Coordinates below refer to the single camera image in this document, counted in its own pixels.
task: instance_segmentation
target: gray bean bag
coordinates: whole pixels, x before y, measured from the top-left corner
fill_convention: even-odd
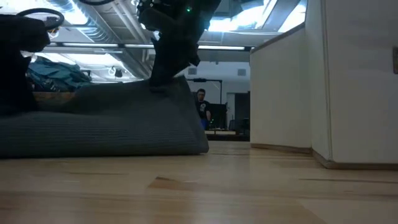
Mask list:
[[[185,77],[156,89],[147,80],[86,87],[56,111],[0,118],[0,158],[208,152]]]

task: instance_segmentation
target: blue jeans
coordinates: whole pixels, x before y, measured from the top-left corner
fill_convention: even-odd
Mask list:
[[[203,129],[206,130],[206,127],[207,127],[207,119],[201,119],[200,122],[201,122],[201,125],[202,125]]]

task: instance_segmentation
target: floorboard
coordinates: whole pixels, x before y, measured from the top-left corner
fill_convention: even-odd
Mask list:
[[[0,223],[398,223],[398,172],[210,146],[201,156],[0,161]]]

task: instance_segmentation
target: person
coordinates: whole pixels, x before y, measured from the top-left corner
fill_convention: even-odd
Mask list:
[[[205,96],[206,96],[206,91],[204,89],[199,89],[197,91],[197,97],[198,97],[197,110],[203,129],[206,129],[207,124],[211,118],[210,103],[205,100]]]

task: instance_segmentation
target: white wall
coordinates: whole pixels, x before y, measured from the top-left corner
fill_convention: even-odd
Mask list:
[[[305,32],[311,91],[311,145],[325,159],[332,159],[328,107],[328,64],[323,29],[325,0],[309,0]]]
[[[398,1],[327,1],[336,162],[398,163]]]
[[[238,69],[245,69],[246,76],[238,76]],[[213,80],[224,80],[231,82],[250,81],[249,62],[200,62],[197,66],[196,75],[188,75],[188,68],[180,73],[184,73],[186,78],[206,78]]]
[[[188,81],[191,91],[198,91],[200,88],[206,90],[205,100],[209,103],[220,103],[220,83],[205,82],[195,83]],[[222,104],[226,103],[227,93],[247,93],[250,91],[249,81],[223,81]]]
[[[251,54],[251,142],[310,147],[305,30]]]

